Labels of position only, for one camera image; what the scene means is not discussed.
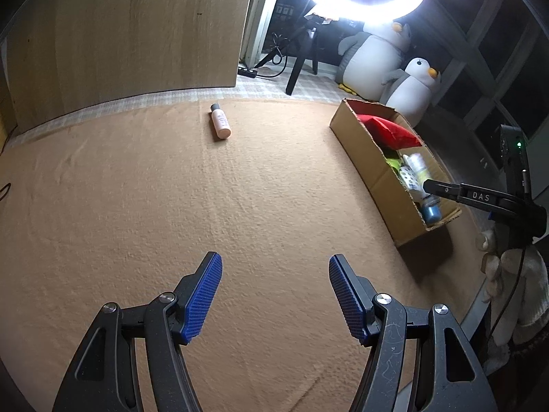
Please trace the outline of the gloved right hand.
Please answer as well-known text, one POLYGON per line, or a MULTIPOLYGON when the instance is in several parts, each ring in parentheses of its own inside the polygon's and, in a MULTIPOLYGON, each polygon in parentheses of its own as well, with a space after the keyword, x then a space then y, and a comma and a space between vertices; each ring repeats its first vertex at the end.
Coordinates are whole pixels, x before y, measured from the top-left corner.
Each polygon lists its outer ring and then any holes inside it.
POLYGON ((533 245, 497 254, 493 230, 480 232, 476 247, 484 253, 481 262, 481 272, 487 279, 484 301, 491 304, 495 345, 532 340, 548 325, 548 270, 544 258, 533 245))

